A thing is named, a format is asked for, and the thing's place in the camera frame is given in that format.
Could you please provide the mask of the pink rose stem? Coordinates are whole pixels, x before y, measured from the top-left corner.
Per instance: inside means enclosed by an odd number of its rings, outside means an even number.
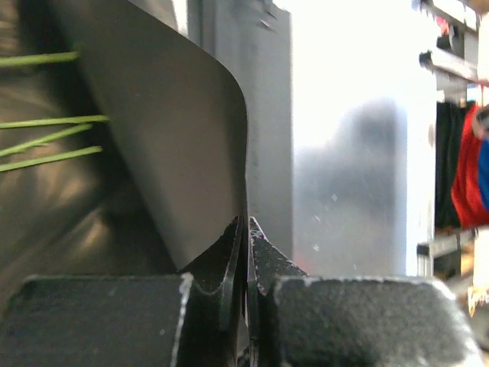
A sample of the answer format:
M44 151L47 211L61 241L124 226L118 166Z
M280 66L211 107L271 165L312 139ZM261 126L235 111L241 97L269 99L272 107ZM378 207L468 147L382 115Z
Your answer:
M0 67L2 69L15 67L38 66L49 63L64 63L74 61L79 54L75 51L54 53L54 54L35 54L15 57L2 57Z
M17 122L1 122L1 129L10 128L31 128L40 127L48 125L78 125L92 122L107 122L110 118L105 115L83 115L83 116L73 116L73 117L62 117L53 119L34 119L26 121Z
M86 130L91 129L91 127L92 127L91 124L77 125L75 127L66 128L64 130L61 130L61 131L58 131L58 132L55 132L55 133L52 133L49 135L45 135L43 137L36 138L34 140L26 141L26 142L20 143L18 145L11 146L9 148L4 148L4 149L1 149L1 151L0 151L0 157L5 157L5 156L12 155L12 154L21 153L22 151L26 151L29 148L41 146L41 145L44 145L48 142L55 141L55 140L58 140L61 138L65 138L69 135L74 135L74 134L79 133L79 132L84 132Z
M41 158L28 159L24 161L18 161L14 163L2 164L0 167L1 172L14 171L17 169L22 169L26 167L32 167L40 164L47 164L56 161L64 161L72 158L78 158L90 154L96 154L102 152L102 147L92 146L75 151L68 151L60 154L53 154L50 156L45 156Z

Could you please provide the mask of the black wrapping paper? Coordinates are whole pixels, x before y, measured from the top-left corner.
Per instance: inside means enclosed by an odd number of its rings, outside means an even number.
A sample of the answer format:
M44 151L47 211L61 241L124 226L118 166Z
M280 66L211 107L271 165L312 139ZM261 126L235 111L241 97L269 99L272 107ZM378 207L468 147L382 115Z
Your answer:
M3 1L1 120L89 117L3 164L1 289L184 268L237 217L293 249L290 15L270 1Z

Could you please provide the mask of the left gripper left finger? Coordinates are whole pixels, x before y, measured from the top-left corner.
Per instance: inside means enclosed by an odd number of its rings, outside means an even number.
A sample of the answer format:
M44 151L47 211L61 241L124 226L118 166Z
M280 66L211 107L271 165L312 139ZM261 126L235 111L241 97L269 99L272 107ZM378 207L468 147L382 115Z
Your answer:
M29 278L1 321L1 364L235 365L243 226L175 275Z

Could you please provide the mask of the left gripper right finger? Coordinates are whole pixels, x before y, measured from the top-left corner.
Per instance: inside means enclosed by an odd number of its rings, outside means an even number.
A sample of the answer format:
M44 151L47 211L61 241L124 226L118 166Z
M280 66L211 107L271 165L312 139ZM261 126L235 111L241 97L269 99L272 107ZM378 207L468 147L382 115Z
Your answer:
M248 220L252 366L481 366L482 353L438 280L310 276Z

